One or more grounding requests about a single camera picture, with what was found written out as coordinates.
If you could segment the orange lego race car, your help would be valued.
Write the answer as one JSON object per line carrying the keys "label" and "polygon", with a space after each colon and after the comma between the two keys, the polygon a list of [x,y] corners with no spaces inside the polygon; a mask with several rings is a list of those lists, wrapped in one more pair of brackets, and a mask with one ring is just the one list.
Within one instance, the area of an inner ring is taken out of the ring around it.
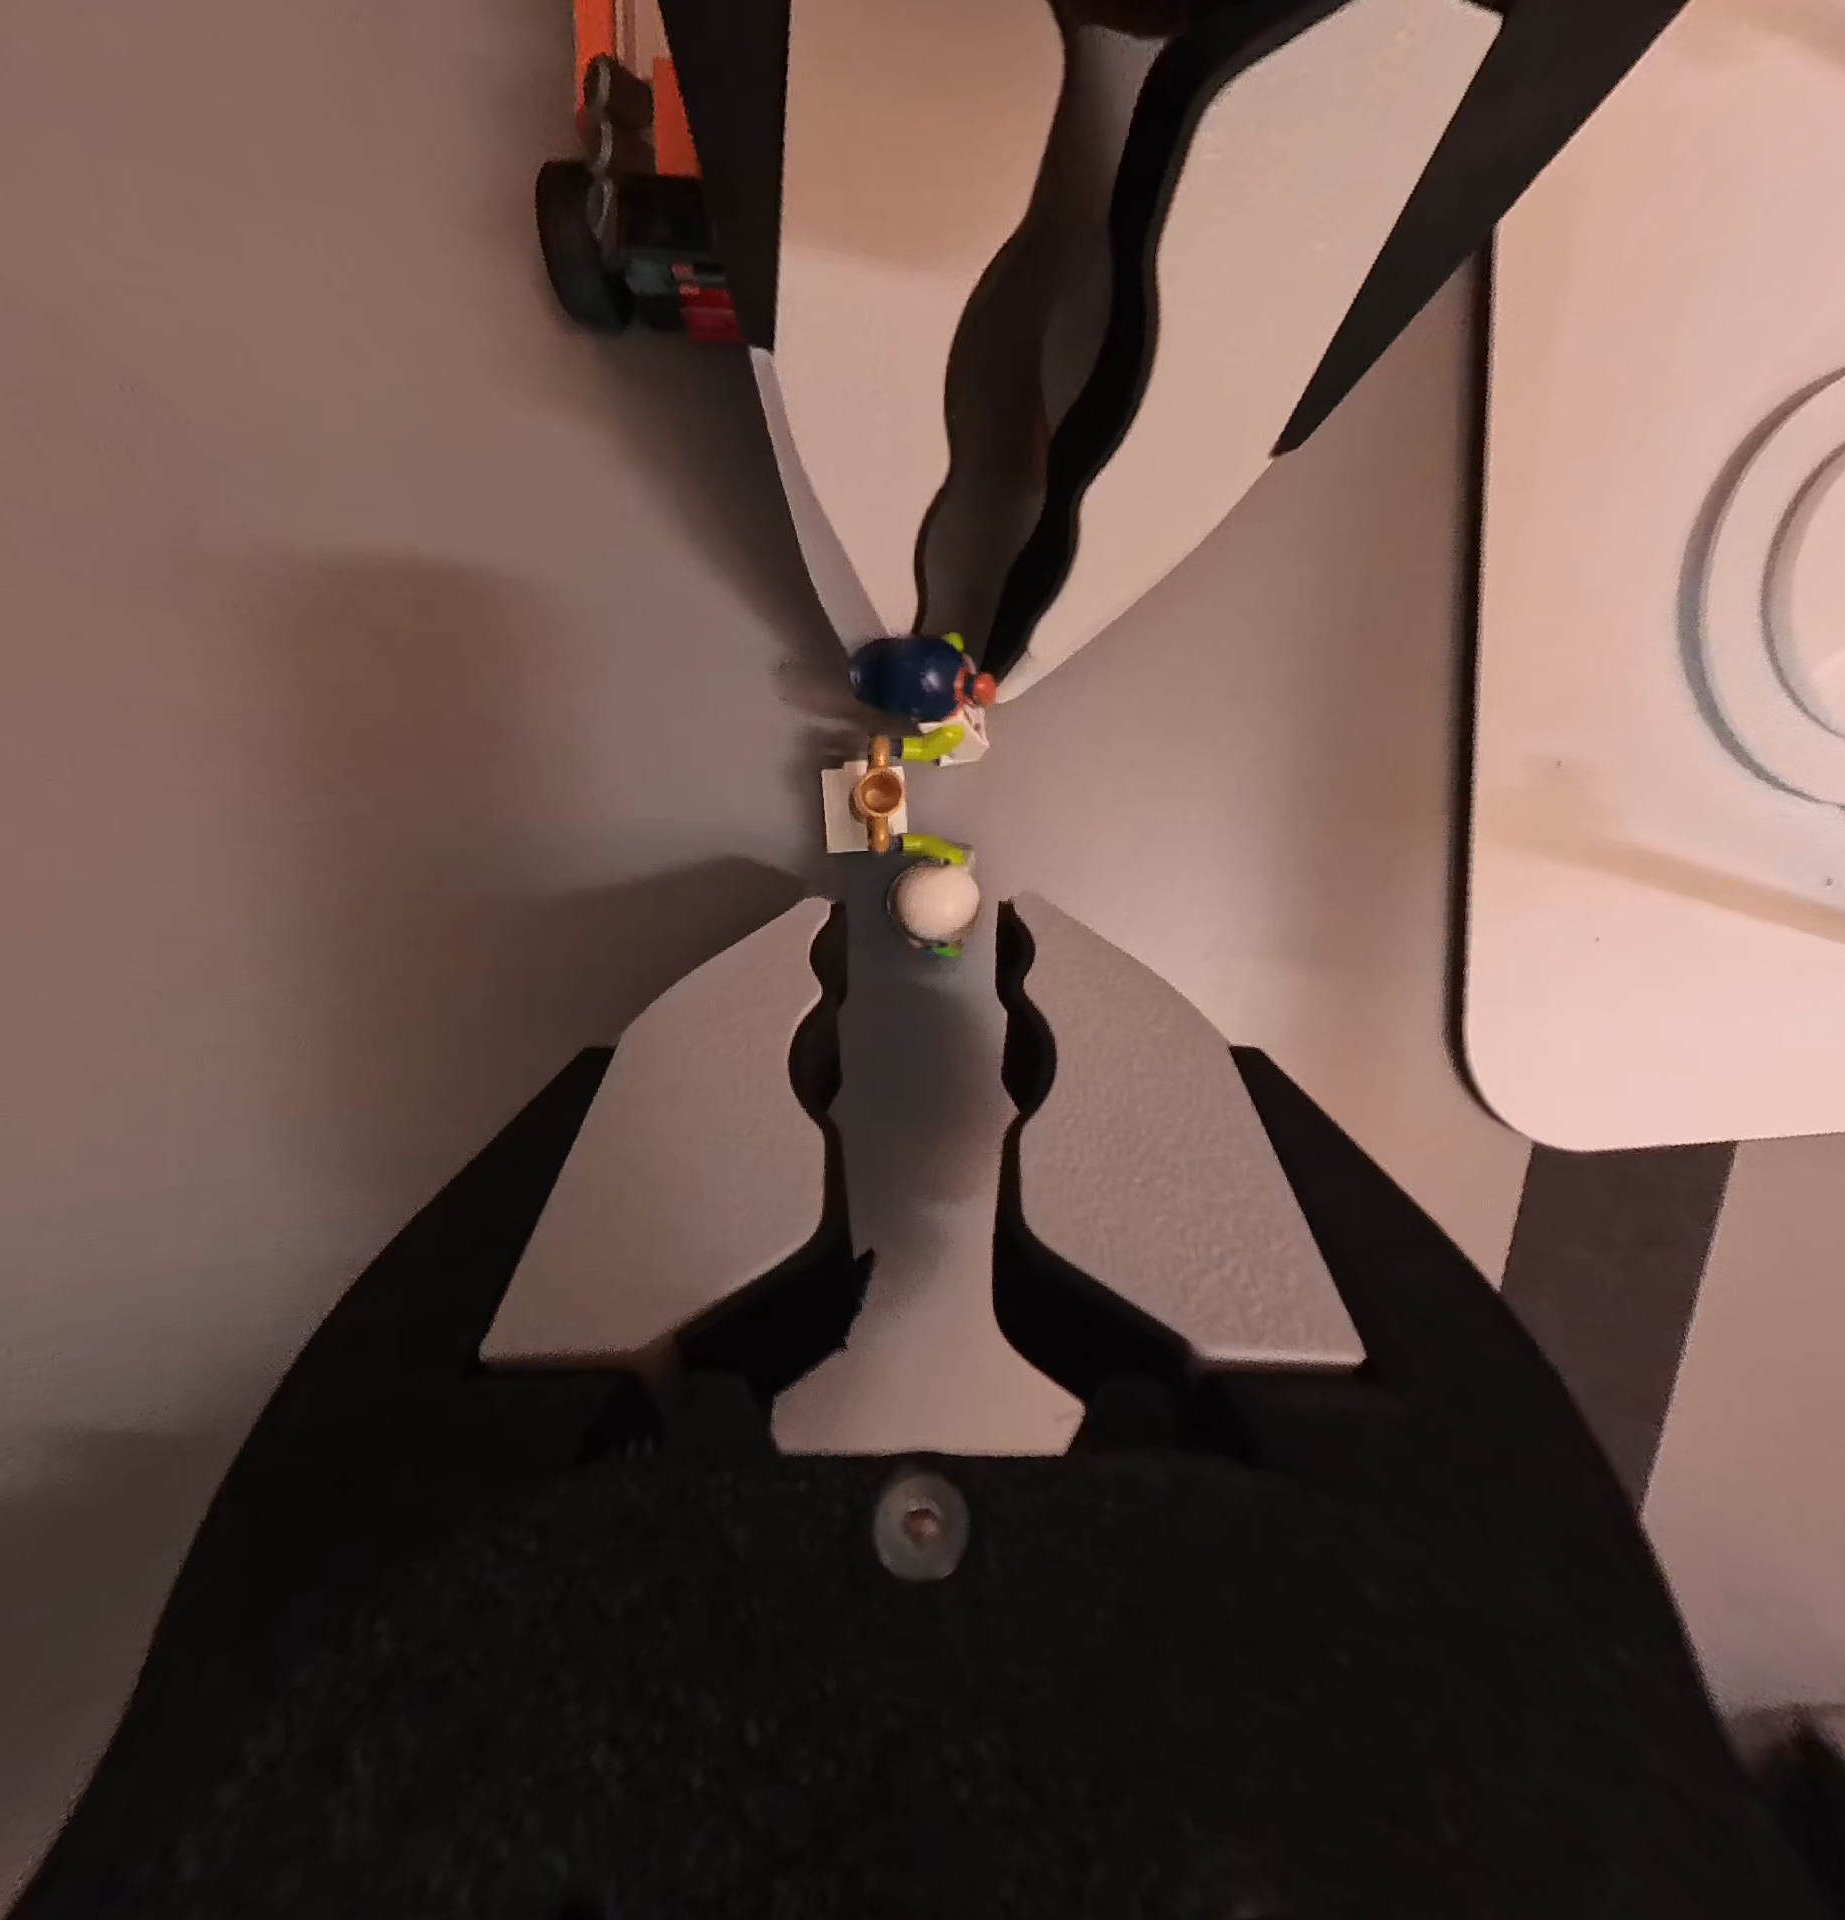
{"label": "orange lego race car", "polygon": [[550,296],[591,337],[744,348],[703,168],[656,3],[571,3],[579,150],[533,181]]}

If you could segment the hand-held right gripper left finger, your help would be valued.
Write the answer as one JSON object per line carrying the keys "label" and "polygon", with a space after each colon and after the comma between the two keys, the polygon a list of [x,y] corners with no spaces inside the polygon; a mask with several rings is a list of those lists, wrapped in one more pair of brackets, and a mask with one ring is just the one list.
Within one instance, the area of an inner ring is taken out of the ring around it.
{"label": "hand-held right gripper left finger", "polygon": [[789,1389],[835,1357],[871,1260],[839,1133],[844,909],[805,898],[622,1032],[480,1361]]}

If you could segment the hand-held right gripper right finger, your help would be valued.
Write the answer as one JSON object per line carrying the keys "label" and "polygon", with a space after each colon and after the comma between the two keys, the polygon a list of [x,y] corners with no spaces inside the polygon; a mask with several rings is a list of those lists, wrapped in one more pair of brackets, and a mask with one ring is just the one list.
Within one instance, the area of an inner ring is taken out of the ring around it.
{"label": "hand-held right gripper right finger", "polygon": [[1364,1344],[1217,1029],[1074,916],[996,916],[995,1318],[1057,1383],[1348,1375]]}

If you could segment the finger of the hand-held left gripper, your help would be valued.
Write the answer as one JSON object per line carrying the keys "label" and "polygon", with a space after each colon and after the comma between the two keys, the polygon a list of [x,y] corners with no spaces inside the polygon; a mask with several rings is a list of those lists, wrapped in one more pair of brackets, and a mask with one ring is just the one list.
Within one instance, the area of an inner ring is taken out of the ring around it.
{"label": "finger of the hand-held left gripper", "polygon": [[750,366],[841,647],[975,637],[1047,408],[1022,228],[1075,8],[792,3],[780,264]]}
{"label": "finger of the hand-held left gripper", "polygon": [[1227,4],[1157,55],[1108,210],[1108,316],[1004,574],[999,675],[1044,677],[1261,478],[1504,17]]}

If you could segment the blue cap with orange hair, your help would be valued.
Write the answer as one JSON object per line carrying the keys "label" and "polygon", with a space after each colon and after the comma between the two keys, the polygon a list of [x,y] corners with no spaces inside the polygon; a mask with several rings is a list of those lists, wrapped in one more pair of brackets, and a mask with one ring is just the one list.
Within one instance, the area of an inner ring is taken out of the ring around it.
{"label": "blue cap with orange hair", "polygon": [[847,661],[861,707],[916,724],[953,722],[964,709],[990,707],[996,682],[969,654],[957,632],[875,637]]}

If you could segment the white booklet stand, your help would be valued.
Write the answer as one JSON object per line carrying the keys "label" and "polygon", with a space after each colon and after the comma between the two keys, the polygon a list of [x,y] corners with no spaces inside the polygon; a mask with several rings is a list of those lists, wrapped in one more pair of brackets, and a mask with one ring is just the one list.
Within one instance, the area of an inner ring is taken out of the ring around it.
{"label": "white booklet stand", "polygon": [[1845,4],[1689,4],[1498,228],[1470,767],[1496,1116],[1845,1133]]}

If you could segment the green lego minifigure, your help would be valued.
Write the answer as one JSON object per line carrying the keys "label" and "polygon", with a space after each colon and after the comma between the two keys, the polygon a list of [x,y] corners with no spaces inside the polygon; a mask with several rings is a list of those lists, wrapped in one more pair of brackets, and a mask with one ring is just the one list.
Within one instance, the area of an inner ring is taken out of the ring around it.
{"label": "green lego minifigure", "polygon": [[908,949],[957,960],[982,916],[975,853],[940,835],[907,832],[896,841],[904,865],[884,889],[884,916]]}

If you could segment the small tan lego piece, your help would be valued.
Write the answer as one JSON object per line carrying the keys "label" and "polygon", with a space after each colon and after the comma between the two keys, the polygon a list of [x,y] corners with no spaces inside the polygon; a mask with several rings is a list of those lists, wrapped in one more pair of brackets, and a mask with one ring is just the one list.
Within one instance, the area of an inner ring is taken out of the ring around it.
{"label": "small tan lego piece", "polygon": [[856,758],[819,774],[827,856],[916,856],[908,829],[908,767],[916,736],[875,736]]}

